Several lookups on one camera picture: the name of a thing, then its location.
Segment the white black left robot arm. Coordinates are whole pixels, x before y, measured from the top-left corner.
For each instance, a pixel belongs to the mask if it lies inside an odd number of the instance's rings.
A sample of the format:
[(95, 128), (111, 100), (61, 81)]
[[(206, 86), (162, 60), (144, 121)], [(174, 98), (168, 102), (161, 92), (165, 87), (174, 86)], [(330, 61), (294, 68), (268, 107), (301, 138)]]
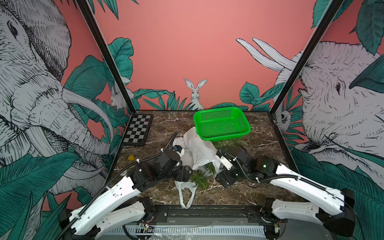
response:
[(128, 173), (113, 187), (104, 186), (84, 207), (60, 213), (62, 232), (58, 239), (96, 240), (114, 227), (151, 222), (156, 217), (156, 207), (148, 197), (139, 195), (162, 181), (187, 182), (193, 170), (183, 165), (184, 153), (181, 146), (175, 146), (129, 165)]

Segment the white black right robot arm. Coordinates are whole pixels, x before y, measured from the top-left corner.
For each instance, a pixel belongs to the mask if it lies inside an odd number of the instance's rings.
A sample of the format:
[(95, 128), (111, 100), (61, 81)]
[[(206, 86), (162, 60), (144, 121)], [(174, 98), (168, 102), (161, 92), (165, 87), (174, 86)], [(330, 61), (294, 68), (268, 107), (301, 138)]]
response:
[(224, 188), (246, 179), (257, 186), (272, 184), (306, 199), (306, 202), (287, 202), (266, 198), (264, 205), (248, 211), (251, 219), (265, 227), (268, 240), (282, 236), (280, 224), (287, 219), (319, 224), (338, 236), (353, 236), (357, 216), (354, 211), (355, 194), (351, 190), (324, 186), (268, 156), (253, 158), (241, 145), (218, 150), (216, 158), (224, 169), (216, 175), (215, 180)]

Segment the white plastic bag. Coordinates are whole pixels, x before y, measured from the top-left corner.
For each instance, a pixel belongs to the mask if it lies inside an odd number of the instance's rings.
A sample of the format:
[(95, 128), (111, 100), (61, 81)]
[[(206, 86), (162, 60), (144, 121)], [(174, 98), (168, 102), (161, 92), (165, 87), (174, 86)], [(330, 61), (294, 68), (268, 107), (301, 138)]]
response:
[[(217, 149), (210, 141), (202, 140), (197, 134), (195, 127), (188, 130), (182, 137), (175, 138), (173, 146), (181, 146), (181, 161), (183, 166), (189, 166), (193, 171), (202, 170), (203, 166), (212, 164), (216, 172), (219, 171), (221, 162), (216, 158)], [(179, 191), (180, 204), (183, 209), (188, 209), (193, 203), (197, 185), (191, 181), (175, 181), (176, 188)], [(187, 204), (184, 203), (183, 189), (189, 189), (192, 193)]]

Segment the pineapple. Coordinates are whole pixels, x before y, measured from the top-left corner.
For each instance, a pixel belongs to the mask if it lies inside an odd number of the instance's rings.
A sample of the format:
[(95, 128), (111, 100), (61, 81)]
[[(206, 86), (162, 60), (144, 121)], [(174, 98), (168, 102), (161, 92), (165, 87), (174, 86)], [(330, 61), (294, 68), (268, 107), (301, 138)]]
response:
[(212, 163), (208, 163), (195, 170), (190, 177), (190, 181), (195, 184), (197, 188), (206, 190), (209, 186), (209, 178), (216, 175), (216, 169)]

